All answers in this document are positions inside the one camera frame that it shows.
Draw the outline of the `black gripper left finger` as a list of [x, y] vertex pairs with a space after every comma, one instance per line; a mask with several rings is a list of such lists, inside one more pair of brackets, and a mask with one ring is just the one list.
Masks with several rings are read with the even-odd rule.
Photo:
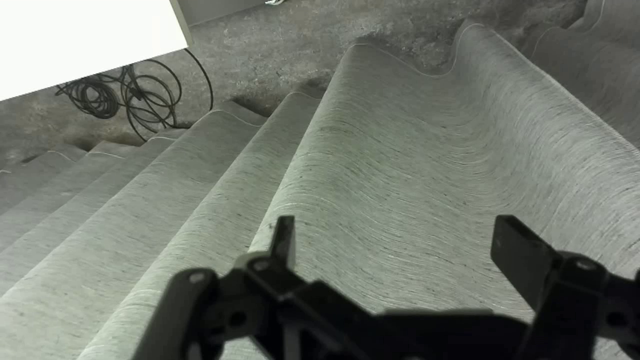
[[229, 274], [174, 274], [133, 360], [221, 360], [241, 339], [271, 360], [371, 360], [369, 315], [329, 284], [294, 274], [294, 236], [294, 219], [281, 217], [269, 250]]

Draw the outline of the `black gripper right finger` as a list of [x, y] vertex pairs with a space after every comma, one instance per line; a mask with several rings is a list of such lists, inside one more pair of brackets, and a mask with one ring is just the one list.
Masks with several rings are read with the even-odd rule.
[[552, 249], [516, 217], [495, 223], [491, 259], [534, 311], [516, 360], [595, 360], [612, 341], [640, 360], [640, 278]]

